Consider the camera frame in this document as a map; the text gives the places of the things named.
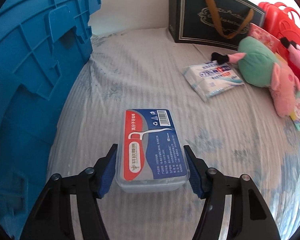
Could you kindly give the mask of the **blue red floss box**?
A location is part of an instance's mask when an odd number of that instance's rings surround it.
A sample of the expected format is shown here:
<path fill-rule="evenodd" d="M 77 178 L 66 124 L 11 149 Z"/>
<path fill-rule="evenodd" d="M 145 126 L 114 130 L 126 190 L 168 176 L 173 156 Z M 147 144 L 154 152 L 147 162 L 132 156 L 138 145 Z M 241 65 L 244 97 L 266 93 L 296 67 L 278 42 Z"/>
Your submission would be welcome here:
<path fill-rule="evenodd" d="M 116 156 L 116 182 L 126 193 L 174 191 L 190 177 L 168 109 L 127 109 Z"/>

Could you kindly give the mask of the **patterned bed sheet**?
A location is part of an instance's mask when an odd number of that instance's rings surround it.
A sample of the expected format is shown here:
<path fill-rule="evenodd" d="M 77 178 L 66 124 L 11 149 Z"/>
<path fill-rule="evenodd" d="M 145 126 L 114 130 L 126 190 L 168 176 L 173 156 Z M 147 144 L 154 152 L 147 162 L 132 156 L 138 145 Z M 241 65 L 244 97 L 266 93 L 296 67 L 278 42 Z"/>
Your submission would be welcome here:
<path fill-rule="evenodd" d="M 120 142 L 124 112 L 171 112 L 181 145 L 223 174 L 248 174 L 282 239 L 300 225 L 300 131 L 275 112 L 267 89 L 243 85 L 203 102 L 183 77 L 214 47 L 175 43 L 167 29 L 93 36 L 93 52 L 63 107 L 48 175 L 72 176 Z"/>

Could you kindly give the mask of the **white wet wipes pack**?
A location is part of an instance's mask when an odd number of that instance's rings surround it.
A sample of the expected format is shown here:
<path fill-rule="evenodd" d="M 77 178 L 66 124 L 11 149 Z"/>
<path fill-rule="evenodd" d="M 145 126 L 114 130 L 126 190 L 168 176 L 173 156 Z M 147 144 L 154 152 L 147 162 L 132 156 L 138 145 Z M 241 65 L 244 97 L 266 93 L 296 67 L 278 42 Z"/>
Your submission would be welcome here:
<path fill-rule="evenodd" d="M 229 64 L 218 64 L 216 61 L 185 67 L 183 76 L 204 102 L 244 85 L 244 81 Z"/>

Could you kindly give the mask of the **teal dress pig plush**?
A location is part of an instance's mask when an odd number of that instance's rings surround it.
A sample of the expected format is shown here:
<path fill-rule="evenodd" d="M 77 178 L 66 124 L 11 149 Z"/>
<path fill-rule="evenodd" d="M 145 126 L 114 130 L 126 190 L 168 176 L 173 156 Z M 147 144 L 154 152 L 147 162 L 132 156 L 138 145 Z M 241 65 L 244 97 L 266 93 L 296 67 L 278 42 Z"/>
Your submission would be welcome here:
<path fill-rule="evenodd" d="M 247 83 L 268 88 L 278 116 L 289 116 L 293 112 L 300 91 L 299 78 L 261 41 L 247 36 L 239 42 L 236 53 L 222 55 L 214 52 L 211 60 L 218 64 L 236 64 Z"/>

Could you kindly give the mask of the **red dress pig plush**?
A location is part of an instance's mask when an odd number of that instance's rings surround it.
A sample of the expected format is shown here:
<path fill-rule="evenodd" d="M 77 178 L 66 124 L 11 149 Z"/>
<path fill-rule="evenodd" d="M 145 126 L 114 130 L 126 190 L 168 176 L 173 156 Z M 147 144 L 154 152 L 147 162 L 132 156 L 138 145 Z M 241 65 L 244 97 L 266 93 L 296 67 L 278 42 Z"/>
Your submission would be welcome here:
<path fill-rule="evenodd" d="M 300 69 L 300 45 L 286 37 L 280 38 L 280 42 L 288 50 L 290 62 Z"/>

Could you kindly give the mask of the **blue plastic crate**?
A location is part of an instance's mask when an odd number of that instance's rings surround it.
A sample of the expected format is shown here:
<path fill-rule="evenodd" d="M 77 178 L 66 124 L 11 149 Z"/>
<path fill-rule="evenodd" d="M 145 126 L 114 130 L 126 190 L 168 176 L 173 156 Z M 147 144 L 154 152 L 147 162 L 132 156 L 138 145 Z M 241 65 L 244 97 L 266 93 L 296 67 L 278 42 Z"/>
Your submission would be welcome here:
<path fill-rule="evenodd" d="M 0 225 L 19 239 L 41 193 L 101 0 L 0 0 Z"/>

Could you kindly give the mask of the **pink floral tissue box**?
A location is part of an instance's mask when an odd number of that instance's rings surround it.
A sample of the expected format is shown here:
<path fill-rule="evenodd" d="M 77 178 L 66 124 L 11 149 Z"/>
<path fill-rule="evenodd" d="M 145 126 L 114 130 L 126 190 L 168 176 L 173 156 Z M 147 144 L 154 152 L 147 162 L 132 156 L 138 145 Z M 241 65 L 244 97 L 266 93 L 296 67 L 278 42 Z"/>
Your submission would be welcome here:
<path fill-rule="evenodd" d="M 277 48 L 280 44 L 279 39 L 277 39 L 275 36 L 271 35 L 267 31 L 265 31 L 258 25 L 250 23 L 248 36 L 251 36 L 251 37 L 259 40 L 267 48 L 269 48 L 273 53 L 277 52 Z"/>

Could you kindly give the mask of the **red plastic suitcase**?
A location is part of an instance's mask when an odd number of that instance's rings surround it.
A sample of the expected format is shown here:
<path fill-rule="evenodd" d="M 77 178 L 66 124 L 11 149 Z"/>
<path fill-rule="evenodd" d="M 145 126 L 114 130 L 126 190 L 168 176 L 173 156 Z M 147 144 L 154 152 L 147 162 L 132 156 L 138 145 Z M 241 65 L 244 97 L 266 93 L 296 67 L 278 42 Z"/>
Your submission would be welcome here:
<path fill-rule="evenodd" d="M 263 28 L 275 36 L 277 39 L 282 37 L 288 38 L 289 41 L 293 40 L 300 45 L 300 27 L 298 27 L 293 17 L 289 17 L 288 14 L 296 12 L 295 9 L 286 6 L 281 2 L 274 4 L 268 2 L 261 2 L 258 6 L 266 13 Z M 277 52 L 287 61 L 288 65 L 294 72 L 294 74 L 300 80 L 300 69 L 290 62 L 288 50 L 280 43 Z"/>

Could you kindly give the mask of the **black gift bag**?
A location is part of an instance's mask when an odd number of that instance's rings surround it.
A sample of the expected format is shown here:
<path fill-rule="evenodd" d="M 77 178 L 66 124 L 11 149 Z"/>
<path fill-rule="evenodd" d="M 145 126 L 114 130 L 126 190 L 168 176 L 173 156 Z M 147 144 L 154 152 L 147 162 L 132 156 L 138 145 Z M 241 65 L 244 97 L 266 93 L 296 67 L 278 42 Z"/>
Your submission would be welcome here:
<path fill-rule="evenodd" d="M 177 43 L 237 50 L 250 24 L 261 27 L 265 14 L 248 0 L 169 0 L 168 29 Z"/>

